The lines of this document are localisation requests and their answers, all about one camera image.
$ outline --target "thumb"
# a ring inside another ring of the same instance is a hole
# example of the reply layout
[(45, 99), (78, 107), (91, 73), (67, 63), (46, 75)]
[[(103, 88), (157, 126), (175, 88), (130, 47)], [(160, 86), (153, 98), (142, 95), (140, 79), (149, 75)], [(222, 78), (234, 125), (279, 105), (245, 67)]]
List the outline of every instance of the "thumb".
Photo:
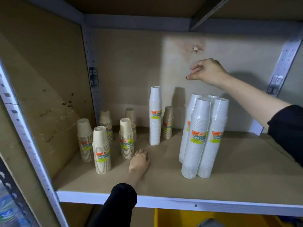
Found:
[(189, 74), (185, 78), (187, 80), (199, 80), (199, 73)]

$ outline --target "upper shelf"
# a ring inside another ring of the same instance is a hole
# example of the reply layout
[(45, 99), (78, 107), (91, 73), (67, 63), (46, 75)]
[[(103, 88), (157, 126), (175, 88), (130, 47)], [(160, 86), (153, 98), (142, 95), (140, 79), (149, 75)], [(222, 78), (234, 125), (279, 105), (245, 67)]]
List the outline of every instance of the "upper shelf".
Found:
[[(65, 0), (85, 14), (193, 17), (206, 0)], [(303, 0), (229, 0), (211, 18), (303, 20)]]
[[(151, 164), (139, 182), (139, 207), (303, 216), (303, 169), (252, 133), (226, 132), (208, 179), (186, 179), (178, 161), (181, 130), (160, 145), (149, 144), (148, 130), (138, 133), (135, 151), (147, 149)], [(103, 204), (127, 173), (118, 134), (111, 145), (112, 170), (98, 175), (80, 155), (53, 185), (62, 202)]]

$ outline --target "yellow container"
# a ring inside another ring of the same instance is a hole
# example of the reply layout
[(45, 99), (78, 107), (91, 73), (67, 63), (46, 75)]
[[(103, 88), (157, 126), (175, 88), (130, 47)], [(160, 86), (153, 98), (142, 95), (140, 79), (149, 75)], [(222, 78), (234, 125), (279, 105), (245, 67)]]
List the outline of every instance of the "yellow container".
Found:
[(214, 218), (226, 227), (285, 227), (277, 216), (271, 215), (189, 210), (154, 210), (155, 227), (196, 227), (207, 218)]

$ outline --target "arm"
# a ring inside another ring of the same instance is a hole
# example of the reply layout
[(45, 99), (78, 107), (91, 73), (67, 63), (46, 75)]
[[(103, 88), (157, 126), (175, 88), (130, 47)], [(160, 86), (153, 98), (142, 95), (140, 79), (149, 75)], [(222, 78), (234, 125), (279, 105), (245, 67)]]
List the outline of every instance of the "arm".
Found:
[(145, 150), (141, 149), (134, 154), (123, 182), (112, 189), (110, 196), (89, 227), (130, 226), (132, 209), (137, 203), (134, 187), (143, 176), (149, 162), (150, 159)]
[(201, 60), (193, 64), (187, 80), (202, 80), (214, 85), (232, 96), (265, 129), (267, 122), (280, 110), (290, 104), (273, 98), (259, 89), (230, 76), (218, 61)]

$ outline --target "metal shelf frame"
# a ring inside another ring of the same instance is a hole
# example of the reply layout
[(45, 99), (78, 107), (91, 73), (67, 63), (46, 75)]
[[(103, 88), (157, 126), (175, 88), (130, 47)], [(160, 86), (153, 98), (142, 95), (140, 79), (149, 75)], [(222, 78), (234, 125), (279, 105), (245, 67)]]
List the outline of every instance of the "metal shelf frame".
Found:
[[(174, 31), (188, 32), (190, 28), (190, 18), (173, 17), (140, 17), (140, 16), (120, 16), (120, 15), (87, 15), (78, 11), (63, 0), (24, 0), (37, 5), (47, 11), (59, 15), (81, 26), (83, 43), (85, 47), (86, 62), (90, 80), (93, 106), (95, 111), (96, 124), (98, 125), (99, 112), (102, 108), (101, 89), (99, 88), (98, 70), (96, 68), (95, 46), (93, 42), (93, 28), (116, 28), (133, 30), (156, 30), (156, 31)], [(289, 21), (261, 21), (261, 20), (229, 20), (229, 19), (206, 19), (200, 24), (194, 32), (209, 34), (241, 34), (241, 35), (265, 35), (265, 36), (284, 36), (290, 38), (282, 49), (279, 60), (273, 71), (272, 77), (268, 80), (269, 85), (267, 93), (277, 97), (282, 88), (283, 82), (290, 70), (297, 50), (300, 47), (303, 37), (303, 24), (301, 22)], [(59, 192), (56, 194), (48, 176), (47, 169), (43, 159), (35, 144), (33, 135), (23, 116), (22, 109), (10, 84), (9, 76), (5, 72), (4, 66), (0, 63), (0, 93), (5, 103), (7, 111), (13, 121), (19, 137), (25, 147), (25, 150), (34, 166), (43, 189), (53, 207), (55, 214), (61, 226), (68, 227), (68, 223), (59, 201), (67, 201), (69, 196), (76, 197), (73, 192)], [(263, 127), (254, 121), (250, 132), (260, 135)], [(108, 195), (89, 194), (87, 200), (74, 200), (72, 202), (97, 203), (103, 204)], [(274, 204), (242, 204), (241, 202), (224, 201), (202, 201), (176, 198), (138, 198), (139, 207), (158, 207), (172, 209), (204, 210), (204, 211), (227, 211), (259, 213), (273, 215), (302, 215), (302, 206), (277, 206)]]

